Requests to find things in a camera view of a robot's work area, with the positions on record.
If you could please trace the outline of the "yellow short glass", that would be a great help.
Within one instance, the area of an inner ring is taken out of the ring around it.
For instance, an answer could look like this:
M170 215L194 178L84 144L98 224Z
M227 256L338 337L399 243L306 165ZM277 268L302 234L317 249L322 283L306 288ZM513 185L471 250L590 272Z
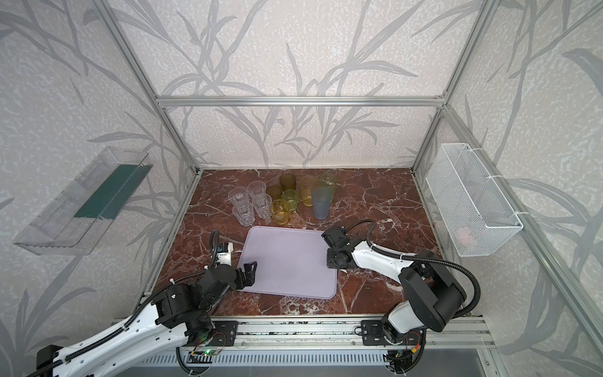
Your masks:
M270 206L271 219L278 225L286 225L291 216L287 204L282 199L274 200Z

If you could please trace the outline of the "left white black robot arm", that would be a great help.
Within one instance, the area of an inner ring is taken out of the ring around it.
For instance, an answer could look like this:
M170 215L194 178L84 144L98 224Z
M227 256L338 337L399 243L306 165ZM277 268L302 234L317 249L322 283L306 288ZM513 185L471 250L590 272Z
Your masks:
M70 347L39 350L34 376L114 376L164 350L198 347L219 333L211 314L229 292L251 287L257 262L234 268L220 262L227 251L218 231L210 236L207 268L178 278L110 328Z

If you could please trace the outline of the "lilac plastic tray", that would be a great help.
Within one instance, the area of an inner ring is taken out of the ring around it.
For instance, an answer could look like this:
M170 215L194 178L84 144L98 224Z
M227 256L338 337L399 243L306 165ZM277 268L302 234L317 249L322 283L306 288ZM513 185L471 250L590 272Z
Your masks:
M239 266L257 262L255 282L245 292L331 299L337 270L327 267L328 245L320 230L252 227Z

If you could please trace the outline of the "clear faceted glass front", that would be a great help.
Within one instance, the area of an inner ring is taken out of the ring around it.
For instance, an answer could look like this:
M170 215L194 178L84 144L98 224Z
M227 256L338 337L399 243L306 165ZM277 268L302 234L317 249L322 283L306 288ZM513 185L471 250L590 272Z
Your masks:
M235 205L232 213L243 227L251 227L255 223L254 208L249 203Z

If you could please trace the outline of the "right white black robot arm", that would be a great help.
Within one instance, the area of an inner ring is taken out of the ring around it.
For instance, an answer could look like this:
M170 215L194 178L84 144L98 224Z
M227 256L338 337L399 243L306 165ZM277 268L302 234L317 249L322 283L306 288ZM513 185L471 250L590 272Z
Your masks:
M394 375L406 375L419 363L427 331L443 331L450 320L470 314L480 302L476 276L455 262L437 258L432 251L395 251L373 243L369 236L351 238L343 226L332 226L322 238L328 245L328 268L370 270L402 287L405 301L380 320L363 320L356 328L364 346L391 347L383 361Z

